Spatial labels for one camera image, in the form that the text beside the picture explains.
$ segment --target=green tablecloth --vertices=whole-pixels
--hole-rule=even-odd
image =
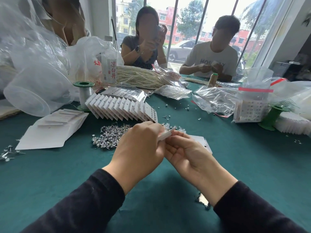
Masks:
[[[169,122],[185,128],[188,134],[204,136],[224,168],[311,231],[309,137],[286,136],[257,124],[231,123],[232,118],[200,110],[190,98],[176,101],[152,95],[147,102],[157,110],[160,123]],[[171,116],[169,121],[162,118],[165,115]],[[21,113],[0,121],[0,151],[10,144],[17,145],[16,139],[37,119]],[[22,230],[97,168],[107,165],[114,151],[95,149],[91,138],[109,124],[111,121],[97,120],[90,114],[64,147],[28,150],[10,162],[0,163],[0,232]],[[126,196],[106,232],[223,232],[216,214],[195,203],[196,195],[196,188],[164,160]]]

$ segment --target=clear plastic container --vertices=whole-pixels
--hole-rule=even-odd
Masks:
[[[113,47],[113,38],[111,36],[105,36],[105,41],[110,44],[101,53],[102,82],[107,84],[117,83],[117,51]]]
[[[48,64],[33,64],[8,84],[3,93],[17,109],[44,117],[73,101],[73,85]]]

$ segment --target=tree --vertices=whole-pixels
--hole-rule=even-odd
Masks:
[[[263,4],[263,1],[264,0],[257,0],[251,3],[250,5],[248,5],[243,10],[240,20],[244,20],[245,24],[247,25],[249,29],[251,29],[254,26],[255,20]],[[262,35],[266,34],[271,28],[281,4],[282,4],[281,0],[267,0],[266,1],[265,6],[263,7],[261,15],[258,19],[258,22],[254,28],[253,33],[256,34],[256,40],[252,46],[251,51],[249,52],[248,61],[253,61],[253,62],[255,61],[256,58],[252,57],[252,54],[254,53],[254,49],[257,46]]]
[[[132,0],[132,2],[129,3],[128,14],[130,15],[129,26],[131,29],[135,29],[137,13],[143,6],[144,0]]]
[[[193,0],[188,7],[181,9],[180,15],[177,15],[177,26],[181,34],[185,35],[185,38],[190,39],[196,36],[202,13],[203,2],[201,0]]]

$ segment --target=white earring card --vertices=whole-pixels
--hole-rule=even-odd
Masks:
[[[119,89],[111,93],[119,95],[118,91]],[[158,122],[155,109],[148,103],[138,100],[106,94],[96,95],[94,93],[87,99],[85,104],[96,118]]]

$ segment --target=wristwatch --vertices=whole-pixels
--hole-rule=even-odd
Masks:
[[[136,47],[135,47],[135,51],[136,51],[138,54],[142,55],[144,52],[140,52],[140,51],[139,51],[139,48],[140,48],[139,46],[136,46]]]

